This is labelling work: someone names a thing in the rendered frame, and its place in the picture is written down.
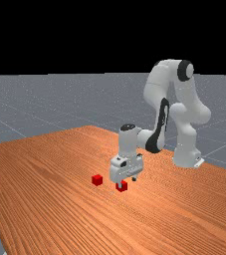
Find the small red cube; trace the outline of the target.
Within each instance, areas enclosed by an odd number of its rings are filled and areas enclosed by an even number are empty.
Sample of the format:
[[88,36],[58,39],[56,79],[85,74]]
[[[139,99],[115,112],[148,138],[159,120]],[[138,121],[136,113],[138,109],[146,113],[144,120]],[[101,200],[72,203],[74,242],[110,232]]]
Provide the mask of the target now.
[[119,191],[119,192],[123,192],[127,190],[127,182],[124,181],[123,187],[122,188],[118,188],[117,184],[115,184],[115,188]]
[[99,174],[92,176],[92,184],[99,186],[103,184],[103,177]]

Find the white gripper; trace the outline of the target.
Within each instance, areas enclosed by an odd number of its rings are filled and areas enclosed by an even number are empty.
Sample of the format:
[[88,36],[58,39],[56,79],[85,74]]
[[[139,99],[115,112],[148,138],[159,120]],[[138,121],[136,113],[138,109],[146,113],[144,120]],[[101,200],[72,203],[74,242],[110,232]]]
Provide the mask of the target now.
[[110,179],[122,188],[124,179],[131,177],[132,181],[137,181],[137,176],[143,170],[142,154],[137,153],[127,157],[117,154],[111,159]]

